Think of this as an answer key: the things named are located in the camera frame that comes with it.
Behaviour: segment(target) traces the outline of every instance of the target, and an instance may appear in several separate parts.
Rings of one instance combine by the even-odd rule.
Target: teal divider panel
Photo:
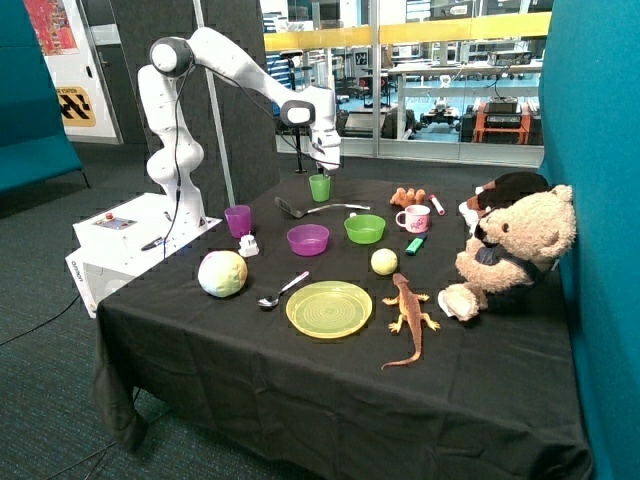
[[[574,186],[561,264],[596,478],[640,478],[638,2],[554,4],[540,85],[541,173]]]
[[[0,49],[3,47],[38,46],[35,32],[31,27],[29,14],[22,0],[2,0],[2,18],[0,19]],[[3,65],[6,74],[9,70]]]
[[[82,168],[22,0],[3,0],[2,14],[0,192]]]

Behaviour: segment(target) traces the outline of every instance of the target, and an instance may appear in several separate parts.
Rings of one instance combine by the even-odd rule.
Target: pink mug
[[[396,215],[396,223],[410,233],[426,232],[429,228],[431,210],[425,205],[409,205]],[[404,223],[400,223],[400,216],[405,216]]]

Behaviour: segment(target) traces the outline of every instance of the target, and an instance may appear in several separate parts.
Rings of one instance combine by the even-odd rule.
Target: purple bowl
[[[300,225],[287,232],[291,250],[303,257],[319,255],[327,248],[329,229],[322,225]]]

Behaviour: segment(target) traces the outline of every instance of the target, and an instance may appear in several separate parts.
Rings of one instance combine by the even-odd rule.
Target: brown teddy bear
[[[571,187],[558,185],[480,218],[475,235],[456,258],[466,282],[438,295],[444,312],[467,321],[489,308],[489,300],[517,297],[540,280],[575,239],[572,196]]]
[[[407,208],[409,205],[422,205],[426,196],[427,194],[422,189],[419,189],[416,192],[413,188],[410,188],[409,190],[398,188],[396,193],[391,197],[389,203],[391,205],[399,205],[402,208]]]

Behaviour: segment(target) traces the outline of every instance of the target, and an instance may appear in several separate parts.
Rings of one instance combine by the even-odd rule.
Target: orange lizard
[[[382,303],[385,305],[400,305],[400,316],[398,316],[398,321],[396,323],[391,323],[389,325],[389,329],[394,333],[399,333],[402,328],[402,322],[407,322],[411,329],[416,353],[406,360],[385,363],[382,366],[383,370],[384,367],[408,365],[420,358],[420,355],[422,354],[422,320],[427,322],[427,326],[434,332],[440,328],[440,324],[431,320],[429,314],[422,313],[420,311],[420,302],[426,302],[429,300],[429,296],[413,293],[409,290],[409,287],[407,286],[408,283],[409,280],[407,280],[402,274],[394,273],[393,284],[398,287],[399,295],[396,298],[385,298],[382,300]]]

